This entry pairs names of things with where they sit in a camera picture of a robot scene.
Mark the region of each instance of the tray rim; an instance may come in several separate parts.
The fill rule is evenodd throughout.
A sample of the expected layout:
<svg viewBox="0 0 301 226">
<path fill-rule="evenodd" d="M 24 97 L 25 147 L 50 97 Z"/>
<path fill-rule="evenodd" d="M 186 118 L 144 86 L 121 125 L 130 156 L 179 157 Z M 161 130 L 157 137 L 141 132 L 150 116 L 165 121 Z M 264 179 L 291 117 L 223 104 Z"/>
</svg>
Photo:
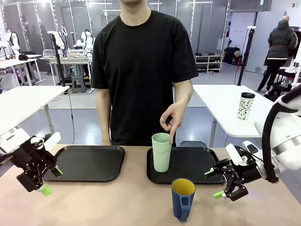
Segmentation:
<svg viewBox="0 0 301 226">
<path fill-rule="evenodd" d="M 215 161 L 219 161 L 219 158 L 217 157 L 217 155 L 216 155 L 216 153 L 212 150 L 212 149 L 210 149 L 210 148 L 208 148 L 208 147 L 172 147 L 171 148 L 171 150 L 173 150 L 173 149 L 178 149 L 178 148 L 191 148 L 191 149 L 196 149 L 196 148 L 198 148 L 198 149 L 203 149 L 202 151 L 205 151 L 205 152 L 209 152 L 212 156 L 213 156 L 213 159 L 215 160 Z M 152 147 L 147 151 L 147 154 L 146 154 L 146 175 L 147 175 L 147 178 L 152 182 L 152 183 L 154 183 L 154 184 L 157 184 L 157 185 L 171 185 L 171 183 L 169 183 L 169 182 L 155 182 L 155 181 L 152 181 L 151 179 L 150 179 L 150 170 L 149 170 L 149 167 L 148 167 L 148 159 L 149 159 L 149 155 L 150 155 L 150 153 L 152 152 Z M 225 177 L 224 176 L 222 176 L 222 180 L 221 181 L 219 181 L 219 182 L 215 182 L 215 183 L 198 183 L 198 182 L 193 182 L 195 185 L 223 185 L 224 183 L 225 183 Z"/>
<path fill-rule="evenodd" d="M 119 166 L 118 166 L 118 169 L 117 169 L 116 176 L 114 178 L 110 179 L 110 180 L 105 180 L 105 181 L 98 181 L 98 180 L 57 180 L 57 179 L 47 179 L 47 178 L 45 178 L 45 174 L 48 171 L 48 170 L 46 170 L 42 174 L 42 179 L 43 180 L 50 181 L 50 182 L 107 183 L 107 182 L 115 180 L 119 176 L 121 168 L 122 168 L 123 160 L 124 160 L 125 155 L 126 155 L 126 151 L 124 150 L 123 147 L 115 146 L 115 145 L 112 145 L 112 146 L 104 146 L 104 145 L 68 145 L 68 146 L 62 147 L 60 150 L 58 150 L 54 156 L 56 158 L 58 158 L 58 156 L 63 151 L 65 151 L 68 147 L 72 147 L 72 146 L 73 147 L 106 147 L 106 148 L 109 148 L 109 149 L 117 149 L 117 150 L 121 151 L 122 152 L 122 157 L 120 158 L 120 161 L 119 161 Z"/>
</svg>

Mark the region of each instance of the patterned tumbler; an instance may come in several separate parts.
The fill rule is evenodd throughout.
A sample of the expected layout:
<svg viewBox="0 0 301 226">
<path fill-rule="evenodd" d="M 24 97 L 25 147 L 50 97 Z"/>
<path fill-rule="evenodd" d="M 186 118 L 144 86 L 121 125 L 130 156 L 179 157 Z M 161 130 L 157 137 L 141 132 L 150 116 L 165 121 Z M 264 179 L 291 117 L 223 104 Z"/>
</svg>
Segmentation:
<svg viewBox="0 0 301 226">
<path fill-rule="evenodd" d="M 254 101 L 254 93 L 242 93 L 237 113 L 237 118 L 240 120 L 247 120 L 251 111 L 252 103 Z"/>
</svg>

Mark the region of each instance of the light green tumbler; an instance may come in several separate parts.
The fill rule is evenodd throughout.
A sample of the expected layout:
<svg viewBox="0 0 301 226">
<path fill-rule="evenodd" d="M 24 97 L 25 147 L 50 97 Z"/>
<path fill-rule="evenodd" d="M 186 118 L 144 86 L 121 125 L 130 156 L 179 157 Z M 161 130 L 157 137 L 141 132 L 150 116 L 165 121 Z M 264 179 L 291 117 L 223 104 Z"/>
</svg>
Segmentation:
<svg viewBox="0 0 301 226">
<path fill-rule="evenodd" d="M 157 133 L 151 137 L 152 153 L 154 157 L 155 171 L 163 173 L 168 170 L 171 143 L 169 143 L 169 134 Z"/>
</svg>

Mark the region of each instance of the mug handle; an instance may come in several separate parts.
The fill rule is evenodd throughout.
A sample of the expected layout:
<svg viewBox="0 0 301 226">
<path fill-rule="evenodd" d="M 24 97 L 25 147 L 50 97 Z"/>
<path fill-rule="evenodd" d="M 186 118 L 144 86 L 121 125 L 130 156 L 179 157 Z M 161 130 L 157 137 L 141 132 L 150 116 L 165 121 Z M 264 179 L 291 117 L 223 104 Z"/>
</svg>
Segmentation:
<svg viewBox="0 0 301 226">
<path fill-rule="evenodd" d="M 183 202 L 182 202 L 183 198 L 188 199 L 188 204 L 187 205 L 183 205 Z M 190 212 L 190 209 L 191 209 L 190 201 L 191 201 L 190 196 L 180 195 L 180 205 L 181 205 L 181 211 L 182 211 L 180 220 L 186 220 L 188 218 L 188 215 L 189 215 L 189 212 Z"/>
</svg>

